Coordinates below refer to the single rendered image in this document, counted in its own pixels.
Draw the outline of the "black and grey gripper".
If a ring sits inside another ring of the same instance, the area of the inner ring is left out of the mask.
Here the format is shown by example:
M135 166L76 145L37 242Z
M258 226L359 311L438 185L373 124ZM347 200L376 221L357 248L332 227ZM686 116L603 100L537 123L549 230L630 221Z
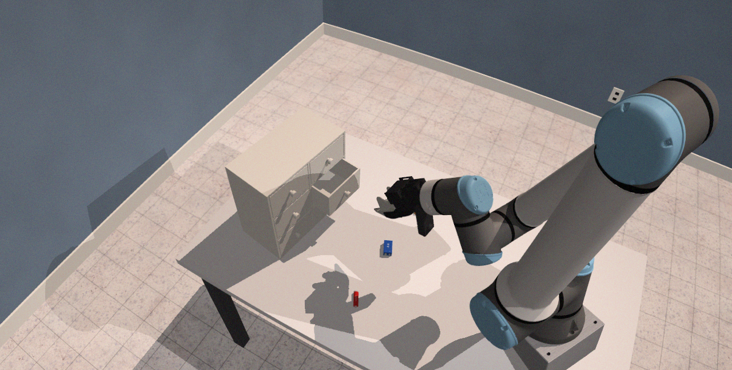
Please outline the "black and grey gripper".
M387 191L384 193L387 199L382 199L381 196L376 198L379 208L374 208L374 210L386 218L396 219L415 213L414 206L418 204L420 209L423 209L419 201L419 192L425 182L424 178L400 177L394 185L387 187Z

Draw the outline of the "beige chest of drawers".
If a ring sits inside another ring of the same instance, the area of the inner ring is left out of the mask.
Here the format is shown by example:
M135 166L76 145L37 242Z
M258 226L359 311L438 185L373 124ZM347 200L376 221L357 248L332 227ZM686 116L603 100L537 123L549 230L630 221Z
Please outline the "beige chest of drawers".
M269 196L308 166L313 227L313 195L309 162L344 134L345 130L304 107L225 166L241 227L264 248L281 256ZM339 159L339 161L341 161ZM339 162L337 161L337 162Z

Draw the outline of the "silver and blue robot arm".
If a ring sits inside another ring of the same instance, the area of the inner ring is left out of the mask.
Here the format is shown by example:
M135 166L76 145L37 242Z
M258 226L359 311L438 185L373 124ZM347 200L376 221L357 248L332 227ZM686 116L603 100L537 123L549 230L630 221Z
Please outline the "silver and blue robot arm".
M492 345L577 338L594 256L715 131L712 90L687 75L667 78L617 102L597 124L593 145L492 213L491 185L481 176L421 187L418 233L428 235L433 214L450 214L469 265L501 260L504 246L547 221L521 259L471 298L472 318Z

